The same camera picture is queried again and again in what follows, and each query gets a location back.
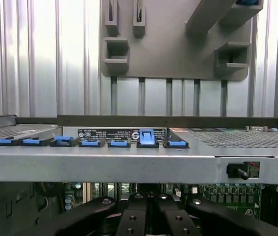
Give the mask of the green motherboard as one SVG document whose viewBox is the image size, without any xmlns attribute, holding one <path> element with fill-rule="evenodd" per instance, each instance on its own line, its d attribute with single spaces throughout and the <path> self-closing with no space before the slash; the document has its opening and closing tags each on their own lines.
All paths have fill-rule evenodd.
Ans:
<svg viewBox="0 0 278 236">
<path fill-rule="evenodd" d="M 142 184 L 137 183 L 66 182 L 60 203 L 64 211 L 69 211 L 96 197 L 108 196 L 120 200 L 125 194 L 135 193 L 143 188 Z M 161 183 L 156 188 L 177 196 L 183 203 L 189 196 L 200 196 L 278 226 L 278 185 Z"/>
</svg>

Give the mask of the black chassis switch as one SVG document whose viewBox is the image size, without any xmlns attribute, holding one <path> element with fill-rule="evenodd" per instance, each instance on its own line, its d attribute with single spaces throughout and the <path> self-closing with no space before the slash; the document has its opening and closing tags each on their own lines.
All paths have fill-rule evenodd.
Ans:
<svg viewBox="0 0 278 236">
<path fill-rule="evenodd" d="M 228 178 L 241 178 L 242 180 L 249 179 L 248 164 L 242 163 L 229 163 L 226 167 Z"/>
</svg>

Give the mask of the grey plastic parts rack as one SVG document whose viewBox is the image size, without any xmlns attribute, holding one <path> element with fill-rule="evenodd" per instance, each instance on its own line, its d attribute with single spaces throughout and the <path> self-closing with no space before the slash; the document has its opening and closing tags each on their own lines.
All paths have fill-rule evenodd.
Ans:
<svg viewBox="0 0 278 236">
<path fill-rule="evenodd" d="M 107 77 L 242 81 L 252 19 L 264 6 L 237 0 L 101 0 L 101 71 Z"/>
</svg>

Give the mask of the black service label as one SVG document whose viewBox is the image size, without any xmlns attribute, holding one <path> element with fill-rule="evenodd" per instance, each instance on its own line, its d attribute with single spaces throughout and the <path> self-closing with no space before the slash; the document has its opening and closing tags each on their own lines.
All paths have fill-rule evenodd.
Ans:
<svg viewBox="0 0 278 236">
<path fill-rule="evenodd" d="M 131 128 L 83 128 L 78 129 L 81 139 L 87 140 L 110 140 L 110 139 L 131 139 L 137 141 L 140 138 L 138 129 Z"/>
</svg>

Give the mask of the open grey PC case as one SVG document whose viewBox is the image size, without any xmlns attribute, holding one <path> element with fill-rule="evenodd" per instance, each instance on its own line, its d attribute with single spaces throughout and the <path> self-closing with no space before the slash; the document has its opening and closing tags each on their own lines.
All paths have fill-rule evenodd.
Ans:
<svg viewBox="0 0 278 236">
<path fill-rule="evenodd" d="M 153 129 L 159 148 L 79 147 L 78 129 Z M 72 147 L 53 147 L 55 136 L 71 136 Z M 278 118 L 75 116 L 23 118 L 0 116 L 0 236 L 55 236 L 65 220 L 100 211 L 120 200 L 96 197 L 69 211 L 61 206 L 64 183 L 251 183 L 278 185 Z M 39 138 L 40 146 L 21 146 Z M 165 148 L 164 141 L 184 140 L 189 148 Z M 249 179 L 228 178 L 229 163 L 248 164 Z M 149 197 L 145 236 L 171 236 Z"/>
</svg>

